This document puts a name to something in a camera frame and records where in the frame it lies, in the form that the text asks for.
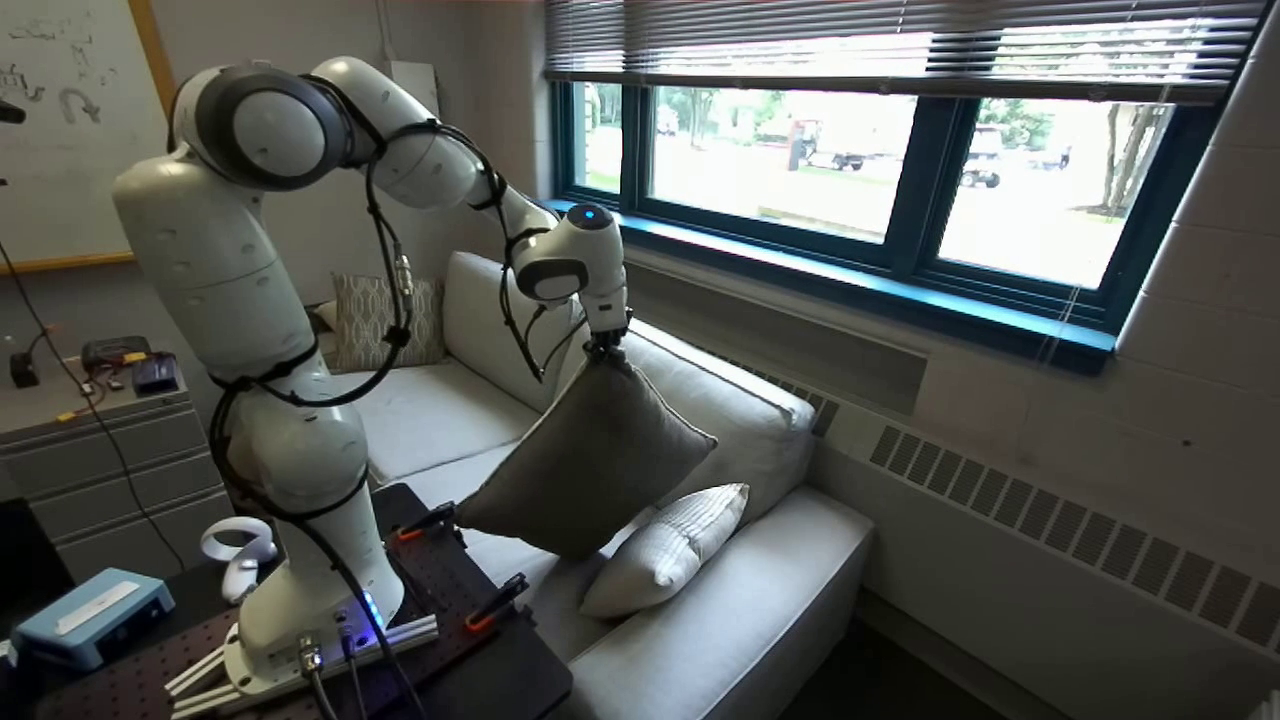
window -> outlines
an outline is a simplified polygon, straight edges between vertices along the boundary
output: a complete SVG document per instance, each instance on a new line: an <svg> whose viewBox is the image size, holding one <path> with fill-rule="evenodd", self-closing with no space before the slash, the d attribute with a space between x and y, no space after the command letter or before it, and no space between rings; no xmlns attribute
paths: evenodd
<svg viewBox="0 0 1280 720"><path fill-rule="evenodd" d="M620 86L571 86L571 185L620 193L622 173L622 94Z"/></svg>
<svg viewBox="0 0 1280 720"><path fill-rule="evenodd" d="M735 89L650 97L650 202L882 245L915 100Z"/></svg>
<svg viewBox="0 0 1280 720"><path fill-rule="evenodd" d="M762 247L753 264L831 268L821 286L881 277L849 287L902 287L938 323L1112 350L1258 17L1265 0L548 0L557 193L716 235L710 257L729 240Z"/></svg>

black cable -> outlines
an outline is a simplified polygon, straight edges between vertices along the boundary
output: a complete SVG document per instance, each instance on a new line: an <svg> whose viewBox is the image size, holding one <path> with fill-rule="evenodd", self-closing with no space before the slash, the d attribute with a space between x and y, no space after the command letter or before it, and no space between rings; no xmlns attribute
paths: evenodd
<svg viewBox="0 0 1280 720"><path fill-rule="evenodd" d="M360 684L356 653L350 653L350 642L347 642L347 635L343 635L343 663L347 663L347 680L350 680L350 695L356 695L356 718L367 718L365 684Z"/></svg>
<svg viewBox="0 0 1280 720"><path fill-rule="evenodd" d="M316 695L316 703L320 703L320 718L325 718L325 720L341 720L335 708L330 708L330 699L327 699L327 690L325 690L320 674L304 674L304 675L313 680L313 695Z"/></svg>
<svg viewBox="0 0 1280 720"><path fill-rule="evenodd" d="M584 330L586 320L575 320L545 357L545 373L557 366L557 351Z"/></svg>
<svg viewBox="0 0 1280 720"><path fill-rule="evenodd" d="M380 247L384 280L389 280L389 302L391 302L391 330L384 336L389 340L389 357L375 366L375 373L365 386L356 386L356 388L347 388L341 397L297 397L297 394L278 394L271 386L259 386L264 394L271 394L282 404L297 404L297 410L356 404L375 386L384 386L384 376L395 368L405 346L413 340L413 298L405 298L400 286L395 286L395 257L405 257L405 245L400 245L395 226L384 218L384 209L375 202L375 188L372 188L375 160L365 167L365 209L372 218L372 232L375 232L375 247Z"/></svg>
<svg viewBox="0 0 1280 720"><path fill-rule="evenodd" d="M548 317L548 306L536 306L536 312L526 312L526 320L525 320L525 346L531 340L531 330L536 330L536 320L545 320Z"/></svg>
<svg viewBox="0 0 1280 720"><path fill-rule="evenodd" d="M278 507L271 495L264 495L259 488L253 488L253 480L242 480L242 476L236 474L236 465L228 461L228 450L232 450L232 440L228 440L228 417L232 417L236 397L240 397L246 386L253 386L253 381L223 388L223 397L218 397L217 410L210 410L210 422L209 422L209 458L210 458L210 465L217 465L217 469L223 474L223 480L228 480L236 492L242 492L259 513L269 513L269 516L276 516L276 520L288 520L293 528L301 528L301 531L325 553L325 560L330 564L330 571L335 571L335 575L347 583L347 592L356 595L356 606L360 606L360 613L365 613L365 619L367 619L367 627L372 627L372 635L375 635L375 645L380 645L380 658L391 663L405 695L413 695L416 718L428 718L428 708L420 703L408 674L400 668L400 658L391 653L389 631L384 631L384 625L375 619L375 610L367 606L367 595L365 595L350 564L306 523L313 513L288 513L288 507Z"/></svg>
<svg viewBox="0 0 1280 720"><path fill-rule="evenodd" d="M10 280L10 287L16 287L16 298L24 302L33 323L35 323L33 350L43 340L49 357L54 361L54 368L71 381L71 388L74 388L74 397L82 402L93 425L94 425L94 427L107 435L107 444L113 444L113 458L116 458L116 465L120 465L120 474L125 474L125 488L126 488L136 513L149 520L149 528L152 528L155 540L168 549L168 558L183 567L183 558L173 549L173 540L161 531L155 516L149 513L142 495L136 492L136 476L130 476L130 469L126 469L126 458L125 458L113 425L100 417L94 397L82 394L82 386L89 386L89 388L94 388L94 386L93 386L93 381L79 381L79 376L71 373L71 366L65 361L60 346L50 340L50 334L49 334L40 310L33 306L27 286L21 280L21 271L16 271L16 264L10 264L10 257L8 257L5 245L0 245L0 257L5 257L5 271L8 271L8 280Z"/></svg>
<svg viewBox="0 0 1280 720"><path fill-rule="evenodd" d="M505 268L501 268L501 286L496 286L496 302L501 302L501 312L505 312L505 330L512 334L516 350L520 350L520 361L525 368L531 373L531 381L545 381L545 373L536 368L531 351L526 351L526 340L520 336L516 330L516 312L512 312L512 292L509 292L509 277L512 277L512 253L520 240L536 235L536 232L548 232L548 228L525 228L512 235L509 228L509 218L505 218L505 195L509 195L509 179L488 163L488 158L460 134L460 130L447 130L447 125L434 125L440 138L465 146L476 160L478 160L478 175L488 185L488 195L478 206L471 206L476 212L478 209L490 209L496 218L496 228L505 235Z"/></svg>

pillow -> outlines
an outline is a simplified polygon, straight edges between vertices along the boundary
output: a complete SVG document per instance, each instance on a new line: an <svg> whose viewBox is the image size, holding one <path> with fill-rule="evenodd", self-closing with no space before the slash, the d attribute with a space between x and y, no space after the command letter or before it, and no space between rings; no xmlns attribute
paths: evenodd
<svg viewBox="0 0 1280 720"><path fill-rule="evenodd" d="M716 484L650 513L593 582L579 613L630 615L671 600L735 531L748 484Z"/></svg>
<svg viewBox="0 0 1280 720"><path fill-rule="evenodd" d="M650 397L716 435L716 454L671 495L748 484L745 523L753 523L806 476L814 454L806 402L645 320L630 320L620 350Z"/></svg>
<svg viewBox="0 0 1280 720"><path fill-rule="evenodd" d="M671 492L716 440L646 397L622 357L593 357L457 520L557 558L593 558Z"/></svg>
<svg viewBox="0 0 1280 720"><path fill-rule="evenodd" d="M327 366L335 373L375 373L389 357L389 330L391 330L391 306L389 306L389 280L384 277L335 277L335 346ZM434 286L416 280L413 286L413 340L400 350L395 366L434 366L442 361L440 346L440 312L434 312Z"/></svg>

black window frame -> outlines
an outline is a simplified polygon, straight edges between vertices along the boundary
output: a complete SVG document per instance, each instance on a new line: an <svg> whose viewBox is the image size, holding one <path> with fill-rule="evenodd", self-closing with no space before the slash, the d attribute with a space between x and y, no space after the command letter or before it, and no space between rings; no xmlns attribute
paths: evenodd
<svg viewBox="0 0 1280 720"><path fill-rule="evenodd" d="M804 228L785 228L769 219L724 218L706 209L666 206L646 195L646 146L654 138L650 86L620 86L622 94L622 151L620 151L620 193L595 193L575 185L575 109L571 82L552 82L552 193L560 202L595 202L629 219L629 240L671 253L684 260L702 260L716 268L748 271L769 286L800 287L822 302L887 312L950 336L967 336L993 350L1023 351L1046 366L1101 373L1119 350L1119 330L1137 310L1137 298L1150 271L1150 260L1172 228L1172 218L1208 151L1212 130L1223 112L1219 106L1176 106L1139 195L1129 209L1112 260L1101 287L1067 287L1052 280L946 264L938 260L943 219L964 185L964 158L977 138L978 100L938 100L915 97L911 142L896 188L896 209L882 245L852 245L849 235L822 235ZM874 287L841 287L841 280L797 277L762 257L724 257L691 245L671 245L658 228L691 228L745 247L785 253L800 260L821 260L845 271L869 271L920 292L943 292L985 306L986 312L946 312L938 306L911 306L902 298L881 298Z"/></svg>

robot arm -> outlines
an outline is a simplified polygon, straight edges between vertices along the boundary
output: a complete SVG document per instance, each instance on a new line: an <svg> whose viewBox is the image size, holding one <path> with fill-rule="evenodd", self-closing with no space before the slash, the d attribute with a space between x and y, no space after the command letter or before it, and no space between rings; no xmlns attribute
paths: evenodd
<svg viewBox="0 0 1280 720"><path fill-rule="evenodd" d="M367 167L372 185L413 209L496 212L516 287L531 302L579 298L586 330L629 330L629 277L615 219L575 209L565 219L509 188L488 160L372 63L341 58L306 78L276 70L209 70L176 100L176 138L228 185L306 188L330 167Z"/></svg>
<svg viewBox="0 0 1280 720"><path fill-rule="evenodd" d="M301 645L320 658L341 658L343 645L367 645L367 635L384 645L384 619L405 600L372 520L360 417L343 404L297 404L330 386L304 306L255 218L259 195L306 188L330 167L360 167L367 202L372 188L384 188L413 209L490 212L516 287L531 302L579 298L605 350L630 317L622 247L605 209L571 209L552 219L512 193L460 134L347 58L313 78L259 63L198 71L176 100L173 138L176 149L126 167L113 195L130 257L192 351L223 386L210 414L218 474L282 520L282 564L246 592L218 648L228 703L255 703L297 690Z"/></svg>

